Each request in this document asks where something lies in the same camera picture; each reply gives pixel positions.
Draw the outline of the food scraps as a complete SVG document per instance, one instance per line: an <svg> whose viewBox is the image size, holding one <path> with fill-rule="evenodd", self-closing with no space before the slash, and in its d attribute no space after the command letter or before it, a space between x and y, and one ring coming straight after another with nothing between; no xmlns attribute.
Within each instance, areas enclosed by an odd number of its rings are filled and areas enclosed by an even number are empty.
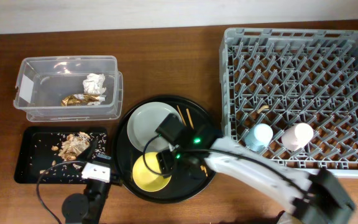
<svg viewBox="0 0 358 224"><path fill-rule="evenodd" d="M84 133L69 134L61 146L52 146L52 151L58 151L58 156L66 161L74 161L83 151L90 146L91 137Z"/></svg>

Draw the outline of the yellow bowl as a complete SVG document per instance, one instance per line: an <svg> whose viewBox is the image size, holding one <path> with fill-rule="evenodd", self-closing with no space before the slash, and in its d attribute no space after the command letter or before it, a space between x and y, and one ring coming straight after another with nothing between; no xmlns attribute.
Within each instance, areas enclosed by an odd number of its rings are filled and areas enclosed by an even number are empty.
<svg viewBox="0 0 358 224"><path fill-rule="evenodd" d="M145 154L145 160L152 170L161 172L156 152L147 152ZM146 192L156 192L166 187L172 177L163 177L149 171L144 164L143 157L140 156L132 168L132 178L136 186L140 189Z"/></svg>

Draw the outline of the grey plate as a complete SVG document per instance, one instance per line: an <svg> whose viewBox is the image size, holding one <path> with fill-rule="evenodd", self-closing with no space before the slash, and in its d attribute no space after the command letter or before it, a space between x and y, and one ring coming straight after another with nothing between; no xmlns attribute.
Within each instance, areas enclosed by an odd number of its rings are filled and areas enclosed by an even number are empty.
<svg viewBox="0 0 358 224"><path fill-rule="evenodd" d="M131 144L142 152L146 143L157 135L157 127L170 113L181 122L178 111L166 103L150 102L138 107L127 123L127 135Z"/></svg>

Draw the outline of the wooden chopstick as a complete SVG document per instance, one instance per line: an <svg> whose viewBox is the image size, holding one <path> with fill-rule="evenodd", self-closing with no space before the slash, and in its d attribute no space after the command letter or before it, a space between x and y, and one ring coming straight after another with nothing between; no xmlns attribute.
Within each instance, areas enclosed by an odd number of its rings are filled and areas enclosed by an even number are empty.
<svg viewBox="0 0 358 224"><path fill-rule="evenodd" d="M184 119L183 114L182 114L182 112L181 112L181 109L180 109L180 107L179 107L178 105L177 105L177 110L178 110L178 113L179 113L179 115L180 115L180 118L181 118L182 123L186 126L185 119Z"/></svg>
<svg viewBox="0 0 358 224"><path fill-rule="evenodd" d="M186 113L187 113L187 117L188 117L188 120L189 120L189 124L190 124L191 128L194 129L192 117L191 117L191 114L190 114L190 111L189 111L188 108L186 109Z"/></svg>

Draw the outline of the gold snack wrapper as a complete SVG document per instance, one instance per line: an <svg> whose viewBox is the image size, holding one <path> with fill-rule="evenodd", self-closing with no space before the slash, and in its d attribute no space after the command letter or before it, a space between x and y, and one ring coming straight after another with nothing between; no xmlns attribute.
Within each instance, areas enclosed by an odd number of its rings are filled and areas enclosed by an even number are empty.
<svg viewBox="0 0 358 224"><path fill-rule="evenodd" d="M105 95L74 94L61 101L62 106L100 105L106 99Z"/></svg>

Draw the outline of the white tissue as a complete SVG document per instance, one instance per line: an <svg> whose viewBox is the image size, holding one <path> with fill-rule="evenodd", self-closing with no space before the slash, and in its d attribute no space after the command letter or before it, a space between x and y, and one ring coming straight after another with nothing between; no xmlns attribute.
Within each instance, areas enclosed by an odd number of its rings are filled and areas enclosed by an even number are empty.
<svg viewBox="0 0 358 224"><path fill-rule="evenodd" d="M103 87L104 81L104 74L90 73L86 79L83 80L84 94L102 95L106 91L106 88Z"/></svg>

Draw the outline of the blue cup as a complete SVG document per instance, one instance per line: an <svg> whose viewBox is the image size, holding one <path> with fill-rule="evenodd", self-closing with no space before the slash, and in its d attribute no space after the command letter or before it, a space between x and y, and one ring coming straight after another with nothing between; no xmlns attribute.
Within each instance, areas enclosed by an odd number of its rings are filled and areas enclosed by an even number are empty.
<svg viewBox="0 0 358 224"><path fill-rule="evenodd" d="M251 151L259 152L270 144L272 137L272 128L267 124L260 123L249 129L244 143Z"/></svg>

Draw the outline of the pink cup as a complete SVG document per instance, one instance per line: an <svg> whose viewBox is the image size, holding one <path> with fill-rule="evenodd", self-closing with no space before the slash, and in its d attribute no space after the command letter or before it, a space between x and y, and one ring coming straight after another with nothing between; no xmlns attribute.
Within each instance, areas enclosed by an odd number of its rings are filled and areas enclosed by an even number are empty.
<svg viewBox="0 0 358 224"><path fill-rule="evenodd" d="M281 136L282 144L291 151L305 147L313 138L313 128L306 123L298 123L287 129Z"/></svg>

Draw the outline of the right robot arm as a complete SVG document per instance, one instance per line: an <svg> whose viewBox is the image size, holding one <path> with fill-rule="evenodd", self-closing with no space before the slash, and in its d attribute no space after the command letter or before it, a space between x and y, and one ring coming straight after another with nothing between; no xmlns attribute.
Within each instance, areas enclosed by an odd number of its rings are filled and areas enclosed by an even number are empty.
<svg viewBox="0 0 358 224"><path fill-rule="evenodd" d="M278 223L348 223L356 205L328 170L317 174L284 167L204 127L161 124L156 132L175 146L175 158L194 156L217 173L233 177L270 197L284 208Z"/></svg>

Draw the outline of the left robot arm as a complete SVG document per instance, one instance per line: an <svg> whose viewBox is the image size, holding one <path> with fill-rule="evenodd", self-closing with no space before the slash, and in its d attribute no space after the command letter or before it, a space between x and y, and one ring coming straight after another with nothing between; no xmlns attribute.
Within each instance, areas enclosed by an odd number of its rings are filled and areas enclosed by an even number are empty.
<svg viewBox="0 0 358 224"><path fill-rule="evenodd" d="M79 156L84 162L81 177L87 180L82 194L71 194L62 205L65 223L98 223L112 185L122 185L122 179L111 168L112 158L103 154L93 155L98 140L91 142Z"/></svg>

